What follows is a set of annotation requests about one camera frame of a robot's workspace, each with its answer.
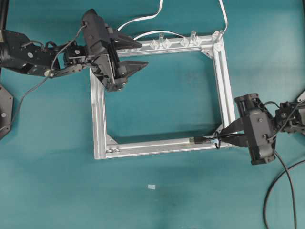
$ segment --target small white scrap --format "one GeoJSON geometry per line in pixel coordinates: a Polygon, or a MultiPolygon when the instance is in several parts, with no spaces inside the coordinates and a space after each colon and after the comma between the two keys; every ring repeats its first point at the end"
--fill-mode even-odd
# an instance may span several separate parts
{"type": "Polygon", "coordinates": [[[156,190],[156,185],[147,185],[148,189],[156,190]]]}

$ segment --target teal table surface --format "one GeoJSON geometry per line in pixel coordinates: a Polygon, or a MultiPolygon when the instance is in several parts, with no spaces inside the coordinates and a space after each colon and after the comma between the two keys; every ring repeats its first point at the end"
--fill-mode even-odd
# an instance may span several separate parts
{"type": "MultiPolygon", "coordinates": [[[[301,0],[225,0],[224,36],[233,97],[293,101],[305,89],[301,0]]],[[[64,43],[94,8],[112,27],[154,13],[158,0],[11,0],[7,29],[64,43]]],[[[189,35],[223,28],[218,0],[165,0],[160,15],[127,25],[189,35]]],[[[106,94],[108,132],[122,143],[210,134],[220,123],[213,63],[199,52],[129,58],[149,61],[122,92],[106,94]]],[[[15,107],[41,81],[3,69],[15,107]]],[[[280,134],[287,164],[305,157],[305,137],[280,134]]],[[[259,229],[278,160],[251,166],[247,149],[191,151],[95,161],[89,71],[48,80],[24,101],[0,141],[1,229],[259,229]],[[155,190],[148,184],[156,185],[155,190]]],[[[305,228],[305,166],[295,168],[298,224],[305,228]]],[[[287,177],[268,204],[271,228],[293,227],[287,177]]]]}

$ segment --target black bracket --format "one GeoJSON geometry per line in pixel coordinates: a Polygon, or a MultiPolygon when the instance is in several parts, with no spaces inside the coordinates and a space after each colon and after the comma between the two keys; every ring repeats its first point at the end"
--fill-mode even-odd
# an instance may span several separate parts
{"type": "Polygon", "coordinates": [[[13,111],[13,96],[0,84],[0,139],[2,139],[10,130],[10,122],[13,111]]]}

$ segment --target rectangular metal frame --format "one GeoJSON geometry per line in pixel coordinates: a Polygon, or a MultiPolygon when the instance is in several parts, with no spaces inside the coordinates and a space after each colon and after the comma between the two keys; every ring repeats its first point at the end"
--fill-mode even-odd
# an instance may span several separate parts
{"type": "MultiPolygon", "coordinates": [[[[201,51],[213,60],[216,85],[221,111],[222,125],[226,128],[235,120],[234,104],[224,49],[224,41],[219,32],[209,36],[191,36],[166,40],[142,41],[142,48],[136,50],[119,50],[119,57],[141,56],[175,52],[201,51]]],[[[194,144],[192,138],[171,139],[162,141],[119,144],[107,134],[104,87],[90,71],[91,101],[93,119],[94,158],[107,159],[123,156],[138,156],[179,151],[214,149],[213,142],[194,144]]],[[[232,145],[222,143],[221,147],[232,145]]]]}

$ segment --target robotic arm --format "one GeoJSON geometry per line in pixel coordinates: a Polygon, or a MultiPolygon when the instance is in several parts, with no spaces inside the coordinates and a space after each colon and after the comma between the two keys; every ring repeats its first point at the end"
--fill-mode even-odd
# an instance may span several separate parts
{"type": "Polygon", "coordinates": [[[305,104],[300,101],[281,103],[272,117],[267,103],[262,103],[258,94],[247,94],[235,98],[240,118],[223,129],[216,137],[195,137],[194,142],[203,143],[211,139],[227,142],[238,147],[249,148],[251,164],[259,165],[275,159],[276,136],[279,132],[305,132],[305,104]]]}
{"type": "Polygon", "coordinates": [[[85,46],[73,42],[64,50],[64,68],[56,60],[51,64],[64,46],[48,42],[36,46],[26,35],[18,32],[0,31],[0,67],[36,76],[60,77],[84,68],[91,68],[94,75],[108,92],[120,91],[128,78],[145,67],[148,62],[119,60],[116,50],[141,48],[141,44],[120,31],[111,28],[95,10],[87,11],[81,25],[85,26],[83,35],[85,46]]]}

